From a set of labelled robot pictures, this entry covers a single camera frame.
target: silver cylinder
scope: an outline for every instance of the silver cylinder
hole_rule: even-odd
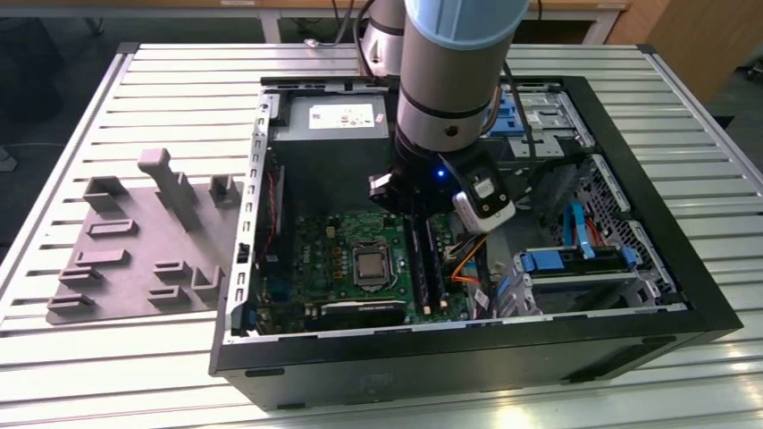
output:
[[[405,0],[376,0],[370,4],[368,15],[372,23],[402,31],[405,27]]]
[[[417,146],[449,152],[477,139],[512,36],[480,49],[454,50],[406,22],[397,123]]]
[[[376,0],[370,5],[362,52],[377,77],[398,76],[402,61],[404,0]]]

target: cable connector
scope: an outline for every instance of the cable connector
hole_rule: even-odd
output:
[[[313,49],[317,49],[320,47],[320,42],[314,38],[305,38],[304,43]]]

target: label on power supply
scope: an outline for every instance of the label on power supply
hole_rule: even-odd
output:
[[[313,105],[309,108],[309,128],[373,128],[372,105]]]

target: red cable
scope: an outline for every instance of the red cable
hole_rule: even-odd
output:
[[[270,235],[266,238],[266,242],[264,243],[264,248],[262,248],[262,253],[260,254],[260,259],[257,260],[257,264],[261,265],[262,264],[262,258],[264,255],[266,254],[266,249],[270,247],[270,243],[273,242],[273,238],[274,238],[274,231],[276,231],[276,227],[274,227],[274,180],[273,180],[273,174],[269,172],[266,174],[266,180],[270,184],[269,186],[269,193],[270,193],[270,224],[273,225],[270,228]]]
[[[598,245],[604,244],[604,239],[600,236],[598,228],[590,219],[585,220],[585,225],[590,228],[590,235]]]

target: slotted aluminum table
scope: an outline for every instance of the slotted aluminum table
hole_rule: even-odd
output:
[[[146,147],[166,147],[192,182],[242,172],[260,77],[356,72],[350,46],[142,45],[108,68],[0,268],[0,425],[760,425],[758,172],[657,55],[632,46],[513,46],[509,60],[517,74],[588,77],[744,329],[608,383],[266,415],[206,375],[212,312],[47,325],[45,300],[88,210],[88,178],[114,174],[125,186],[149,185],[134,163]]]

